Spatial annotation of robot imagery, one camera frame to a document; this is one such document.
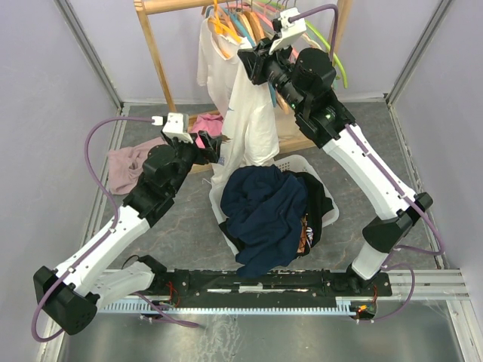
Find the white printed t shirt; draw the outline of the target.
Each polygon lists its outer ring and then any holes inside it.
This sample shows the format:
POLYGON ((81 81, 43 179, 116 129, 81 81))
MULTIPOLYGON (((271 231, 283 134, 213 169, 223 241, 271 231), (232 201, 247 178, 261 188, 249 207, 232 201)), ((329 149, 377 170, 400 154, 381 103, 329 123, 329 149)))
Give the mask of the white printed t shirt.
POLYGON ((244 166, 267 166, 279 153, 275 110, 267 84, 254 85, 238 57, 251 46, 215 32, 211 19, 202 21, 198 41, 197 82, 223 116, 219 161, 212 166, 211 185, 225 183, 244 166))

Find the peach orange plastic hanger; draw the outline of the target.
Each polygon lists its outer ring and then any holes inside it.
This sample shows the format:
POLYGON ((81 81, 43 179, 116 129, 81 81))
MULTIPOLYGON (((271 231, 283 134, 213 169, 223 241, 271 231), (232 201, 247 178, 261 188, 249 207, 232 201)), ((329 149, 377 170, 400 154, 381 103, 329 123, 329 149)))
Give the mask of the peach orange plastic hanger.
POLYGON ((212 25, 216 35, 222 35, 225 38, 232 39, 236 44, 241 44, 242 37, 240 33, 235 28, 225 8, 218 5, 217 0, 213 0, 209 5, 205 5, 202 8, 201 15, 212 25))

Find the navy blue t shirt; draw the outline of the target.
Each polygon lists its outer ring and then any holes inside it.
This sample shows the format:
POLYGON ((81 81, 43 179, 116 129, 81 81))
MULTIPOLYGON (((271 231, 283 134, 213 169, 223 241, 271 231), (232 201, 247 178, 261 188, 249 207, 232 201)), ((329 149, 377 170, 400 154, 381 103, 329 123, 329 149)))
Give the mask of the navy blue t shirt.
POLYGON ((307 198, 303 179, 275 165, 241 167, 230 176, 220 208, 229 235, 244 244, 235 257, 238 276, 258 278, 295 259, 307 198))

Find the turquoise plastic hanger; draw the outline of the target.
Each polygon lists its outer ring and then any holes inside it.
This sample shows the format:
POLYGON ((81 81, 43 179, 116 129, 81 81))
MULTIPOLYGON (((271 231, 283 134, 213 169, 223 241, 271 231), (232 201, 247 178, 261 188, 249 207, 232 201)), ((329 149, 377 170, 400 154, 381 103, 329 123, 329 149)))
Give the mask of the turquoise plastic hanger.
POLYGON ((232 20, 235 19, 235 28, 237 31, 247 38, 254 48, 257 45, 254 30, 249 21, 248 12, 243 9, 242 3, 238 3, 237 1, 226 2, 226 11, 232 20))

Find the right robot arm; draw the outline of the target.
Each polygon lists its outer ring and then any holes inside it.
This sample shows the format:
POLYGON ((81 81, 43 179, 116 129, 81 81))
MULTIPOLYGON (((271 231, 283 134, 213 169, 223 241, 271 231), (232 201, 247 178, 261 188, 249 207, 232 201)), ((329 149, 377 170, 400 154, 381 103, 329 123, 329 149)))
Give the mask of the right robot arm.
POLYGON ((336 70, 328 54, 306 48, 295 63, 290 55, 290 48, 274 51, 267 38, 238 51, 252 84, 267 83, 280 93, 303 135, 343 167, 374 208, 375 218, 362 230, 365 243, 346 271, 349 291, 363 295, 399 241, 420 219, 428 220, 433 199, 405 185, 370 146, 332 89, 336 70))

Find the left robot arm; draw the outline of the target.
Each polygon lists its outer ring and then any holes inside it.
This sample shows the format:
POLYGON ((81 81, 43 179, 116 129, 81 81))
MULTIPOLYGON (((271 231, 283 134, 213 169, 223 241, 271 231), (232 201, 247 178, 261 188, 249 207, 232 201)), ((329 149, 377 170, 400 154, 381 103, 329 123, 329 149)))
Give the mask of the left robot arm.
POLYGON ((174 199, 195 164, 215 164, 220 157, 221 136, 208 132, 163 133, 165 143, 147 153, 137 184, 114 212, 111 220, 79 251, 55 268, 42 266, 33 275, 38 303, 31 324, 45 312, 61 333, 73 336, 86 328, 99 309, 147 290, 162 292, 167 285, 165 267, 152 257, 143 257, 132 266, 108 277, 103 272, 133 241, 150 230, 174 205, 174 199))

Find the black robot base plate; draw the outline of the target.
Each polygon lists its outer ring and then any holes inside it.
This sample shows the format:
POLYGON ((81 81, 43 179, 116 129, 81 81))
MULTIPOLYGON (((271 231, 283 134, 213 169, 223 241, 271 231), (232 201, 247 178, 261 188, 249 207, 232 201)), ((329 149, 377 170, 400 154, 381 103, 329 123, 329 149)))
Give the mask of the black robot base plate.
POLYGON ((235 271, 170 271, 152 256, 131 256, 154 272, 154 280, 142 294, 165 297, 180 308, 317 308, 336 305, 337 297, 375 299, 391 296, 387 273, 378 272, 360 281, 352 272, 276 270, 258 278, 242 278, 235 271))

